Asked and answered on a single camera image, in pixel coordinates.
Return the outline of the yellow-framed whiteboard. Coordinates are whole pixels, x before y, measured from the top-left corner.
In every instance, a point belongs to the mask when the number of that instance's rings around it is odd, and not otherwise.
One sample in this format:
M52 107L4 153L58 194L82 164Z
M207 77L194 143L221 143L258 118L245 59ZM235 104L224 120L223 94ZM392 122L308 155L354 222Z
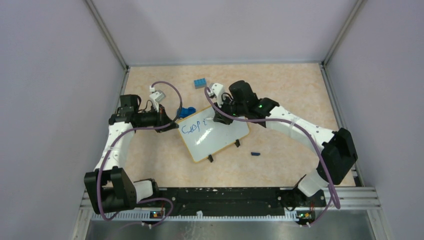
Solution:
M225 125L205 120L214 115L214 109L209 106L177 122L180 136L195 163L235 144L236 140L241 140L250 133L248 124L243 121Z

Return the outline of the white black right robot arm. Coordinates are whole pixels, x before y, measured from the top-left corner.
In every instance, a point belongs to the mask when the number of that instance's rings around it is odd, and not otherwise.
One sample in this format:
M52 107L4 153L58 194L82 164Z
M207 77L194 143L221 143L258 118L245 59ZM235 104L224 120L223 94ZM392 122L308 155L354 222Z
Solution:
M324 187L334 190L358 159L349 130L343 127L331 130L304 120L275 100L257 97L244 80L231 84L228 92L222 84L213 83L204 93L214 109L214 122L259 124L287 135L316 153L318 166L300 179L293 192L293 200L299 206L307 206L314 194Z

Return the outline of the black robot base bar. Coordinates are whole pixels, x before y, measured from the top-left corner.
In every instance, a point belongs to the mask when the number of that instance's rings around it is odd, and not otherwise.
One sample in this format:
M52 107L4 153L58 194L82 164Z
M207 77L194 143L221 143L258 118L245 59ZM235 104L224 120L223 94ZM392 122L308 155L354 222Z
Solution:
M297 187L167 187L153 189L144 203L128 194L126 207L170 207L171 216L192 216L202 211L206 217L283 216L291 211L324 207L324 192L308 197Z

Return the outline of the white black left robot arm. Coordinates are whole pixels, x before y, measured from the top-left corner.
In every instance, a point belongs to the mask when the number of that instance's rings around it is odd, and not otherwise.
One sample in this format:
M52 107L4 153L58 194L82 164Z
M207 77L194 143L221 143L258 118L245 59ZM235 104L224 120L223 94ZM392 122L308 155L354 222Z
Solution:
M157 133L177 129L161 101L160 91L150 94L149 111L140 110L141 98L135 94L120 96L120 106L108 120L108 138L94 170L84 176L84 185L96 214L132 210L139 201L154 207L160 202L157 183L152 179L133 182L124 170L128 150L137 130Z

